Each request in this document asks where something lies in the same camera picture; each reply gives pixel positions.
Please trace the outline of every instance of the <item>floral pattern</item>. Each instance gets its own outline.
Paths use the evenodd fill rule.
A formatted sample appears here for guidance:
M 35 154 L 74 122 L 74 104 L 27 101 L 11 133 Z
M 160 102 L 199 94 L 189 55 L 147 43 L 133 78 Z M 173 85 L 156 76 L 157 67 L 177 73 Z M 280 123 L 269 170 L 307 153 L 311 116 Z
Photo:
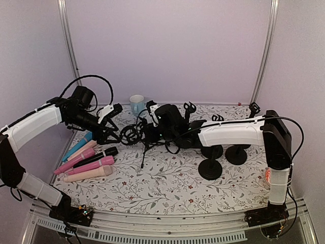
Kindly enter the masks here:
M 219 114 L 225 120 L 246 118 L 246 106 L 198 105 L 191 120 L 208 119 Z M 129 106 L 114 117 L 122 129 L 134 124 L 135 116 Z M 79 132 L 74 146 L 85 132 Z M 265 182 L 265 151 L 251 146 L 246 150 L 247 161 L 241 166 L 230 164 L 224 154 L 222 176 L 214 181 L 200 177 L 199 163 L 205 159 L 198 149 L 181 149 L 177 155 L 169 154 L 164 146 L 156 146 L 145 155 L 141 169 L 144 146 L 110 144 L 98 146 L 101 152 L 111 146 L 118 148 L 113 174 L 77 182 L 63 182 L 64 174 L 56 177 L 54 186 L 71 196 L 73 204 L 87 204 L 98 210 L 151 215 L 184 215 L 226 212 L 265 206 L 269 186 Z

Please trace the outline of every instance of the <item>white wall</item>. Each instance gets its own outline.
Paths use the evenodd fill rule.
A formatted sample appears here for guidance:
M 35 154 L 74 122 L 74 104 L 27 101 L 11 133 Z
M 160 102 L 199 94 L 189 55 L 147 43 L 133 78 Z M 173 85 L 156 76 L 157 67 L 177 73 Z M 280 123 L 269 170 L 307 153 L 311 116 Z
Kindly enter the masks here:
M 270 7 L 265 0 L 67 1 L 80 73 L 109 79 L 116 102 L 142 94 L 248 104 Z M 83 84 L 107 103 L 107 86 L 96 82 Z
M 269 62 L 258 97 L 263 109 L 297 120 L 306 135 L 292 187 L 303 196 L 319 243 L 325 242 L 325 2 L 280 1 Z M 300 142 L 293 132 L 293 150 Z
M 58 96 L 73 79 L 56 0 L 0 4 L 0 127 Z M 33 139 L 17 157 L 28 172 L 49 181 L 71 132 L 59 125 Z M 31 201 L 0 189 L 0 243 L 21 242 Z

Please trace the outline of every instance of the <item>microphone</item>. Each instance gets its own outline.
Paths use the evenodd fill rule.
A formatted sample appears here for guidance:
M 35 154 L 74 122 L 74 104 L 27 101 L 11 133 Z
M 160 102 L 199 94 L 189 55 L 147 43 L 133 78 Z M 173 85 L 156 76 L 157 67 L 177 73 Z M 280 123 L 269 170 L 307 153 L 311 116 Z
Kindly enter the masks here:
M 75 169 L 75 168 L 78 168 L 80 166 L 83 166 L 83 165 L 92 163 L 94 161 L 97 161 L 97 160 L 99 160 L 99 159 L 101 159 L 103 157 L 106 157 L 106 156 L 115 156 L 117 154 L 118 154 L 117 148 L 115 146 L 114 147 L 110 147 L 110 148 L 104 150 L 103 152 L 100 152 L 99 154 L 96 154 L 96 155 L 94 155 L 92 157 L 89 157 L 87 159 L 84 159 L 84 160 L 78 162 L 77 164 L 75 164 L 73 166 L 73 168 Z

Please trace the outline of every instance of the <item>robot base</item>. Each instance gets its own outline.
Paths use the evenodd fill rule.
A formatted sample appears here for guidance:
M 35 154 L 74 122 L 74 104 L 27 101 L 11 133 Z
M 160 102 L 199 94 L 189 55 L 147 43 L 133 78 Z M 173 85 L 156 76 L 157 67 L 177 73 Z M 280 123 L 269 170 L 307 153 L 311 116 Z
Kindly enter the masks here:
M 234 165 L 242 165 L 247 160 L 247 153 L 239 145 L 229 147 L 224 155 L 227 161 Z
M 204 159 L 199 165 L 199 174 L 207 180 L 218 179 L 222 175 L 222 166 L 216 160 Z
M 249 227 L 280 221 L 288 217 L 289 213 L 285 203 L 273 205 L 269 202 L 267 207 L 249 210 L 245 213 L 245 221 Z

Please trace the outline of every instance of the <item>light blue mug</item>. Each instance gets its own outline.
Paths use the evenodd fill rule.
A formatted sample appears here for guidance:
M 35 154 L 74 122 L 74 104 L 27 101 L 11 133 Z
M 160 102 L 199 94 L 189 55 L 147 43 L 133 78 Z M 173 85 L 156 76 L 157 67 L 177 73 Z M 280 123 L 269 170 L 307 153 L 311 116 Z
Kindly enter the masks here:
M 145 109 L 144 106 L 144 97 L 142 95 L 133 95 L 130 97 L 130 105 L 132 113 L 135 116 L 138 116 L 138 114 Z

